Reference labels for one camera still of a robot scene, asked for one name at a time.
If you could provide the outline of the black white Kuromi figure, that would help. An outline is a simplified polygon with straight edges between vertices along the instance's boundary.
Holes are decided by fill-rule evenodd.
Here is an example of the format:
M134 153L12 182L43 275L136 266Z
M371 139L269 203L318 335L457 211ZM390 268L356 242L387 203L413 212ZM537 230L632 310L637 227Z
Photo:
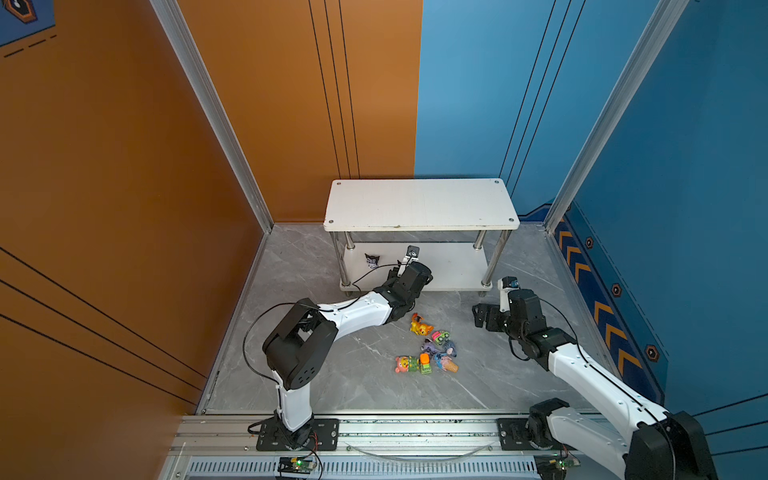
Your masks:
M380 267L380 259L381 259L380 255L365 253L364 256L365 256L366 265L370 270L375 270Z

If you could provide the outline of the purple figure toy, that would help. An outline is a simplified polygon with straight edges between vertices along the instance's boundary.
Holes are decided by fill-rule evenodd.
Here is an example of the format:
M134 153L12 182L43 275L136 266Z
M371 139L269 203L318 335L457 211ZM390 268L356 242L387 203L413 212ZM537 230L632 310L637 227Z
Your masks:
M421 345L421 352L428 354L430 357L442 353L442 350L431 339L425 339Z

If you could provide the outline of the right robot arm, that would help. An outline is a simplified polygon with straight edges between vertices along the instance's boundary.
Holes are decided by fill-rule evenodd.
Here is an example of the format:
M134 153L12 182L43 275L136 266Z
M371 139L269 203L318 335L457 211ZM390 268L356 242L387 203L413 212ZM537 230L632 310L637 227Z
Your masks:
M497 305L479 303L476 327L503 333L526 360L563 380L608 421L590 420L559 398L530 407L526 437L540 449L573 447L620 479L715 479L700 423L671 413L595 362L575 335L547 324L530 289L502 287Z

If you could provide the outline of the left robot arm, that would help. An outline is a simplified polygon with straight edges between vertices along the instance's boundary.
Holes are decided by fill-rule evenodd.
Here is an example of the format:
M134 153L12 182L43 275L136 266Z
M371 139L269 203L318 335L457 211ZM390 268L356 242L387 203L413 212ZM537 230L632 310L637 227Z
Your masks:
M309 441L314 420L310 383L334 343L359 330L400 320L413 310L432 279L426 265L412 262L393 268L382 285L354 300L317 304L305 298L291 306L262 345L277 384L275 418L280 439L291 448Z

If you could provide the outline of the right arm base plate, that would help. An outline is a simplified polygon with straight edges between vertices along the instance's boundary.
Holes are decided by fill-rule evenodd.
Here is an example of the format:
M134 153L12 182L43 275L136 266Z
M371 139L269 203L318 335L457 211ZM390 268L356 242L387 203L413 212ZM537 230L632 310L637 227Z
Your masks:
M496 426L503 451L566 451L557 441L545 420L506 417L498 418Z

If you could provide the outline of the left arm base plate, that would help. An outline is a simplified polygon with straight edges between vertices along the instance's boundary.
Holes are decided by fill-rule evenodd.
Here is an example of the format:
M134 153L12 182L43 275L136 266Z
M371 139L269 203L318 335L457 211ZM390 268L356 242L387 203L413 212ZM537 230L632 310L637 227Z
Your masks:
M252 424L248 432L257 436L258 451L335 451L339 440L340 421L336 418L312 418L291 432L276 416Z

